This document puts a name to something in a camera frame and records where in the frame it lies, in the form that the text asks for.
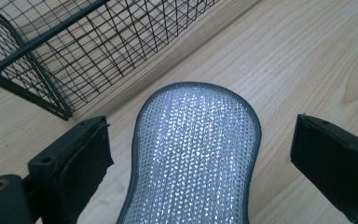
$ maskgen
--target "wooden floor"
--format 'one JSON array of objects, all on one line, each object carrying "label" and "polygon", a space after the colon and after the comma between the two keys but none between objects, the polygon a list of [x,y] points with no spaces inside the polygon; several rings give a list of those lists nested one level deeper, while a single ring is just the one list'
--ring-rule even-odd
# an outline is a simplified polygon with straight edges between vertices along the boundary
[{"label": "wooden floor", "polygon": [[[78,223],[116,222],[130,180],[135,118],[150,94],[178,81],[229,88],[257,113],[263,139],[251,223],[350,223],[289,152],[299,113],[358,135],[358,0],[263,0],[126,104],[94,113],[108,117],[116,164]],[[26,162],[76,122],[0,90],[0,175],[26,176]]]}]

